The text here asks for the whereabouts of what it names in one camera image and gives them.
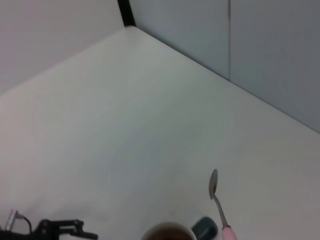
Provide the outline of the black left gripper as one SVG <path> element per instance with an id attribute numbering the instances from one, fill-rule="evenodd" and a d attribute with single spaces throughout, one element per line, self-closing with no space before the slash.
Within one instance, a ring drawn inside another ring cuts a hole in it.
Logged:
<path id="1" fill-rule="evenodd" d="M 0 240 L 47 240 L 50 239 L 50 232 L 58 232 L 58 235 L 70 235 L 88 240 L 97 240 L 98 235 L 83 231 L 83 225 L 84 223 L 78 219 L 44 219 L 39 223 L 37 229 L 29 234 L 1 230 Z"/>

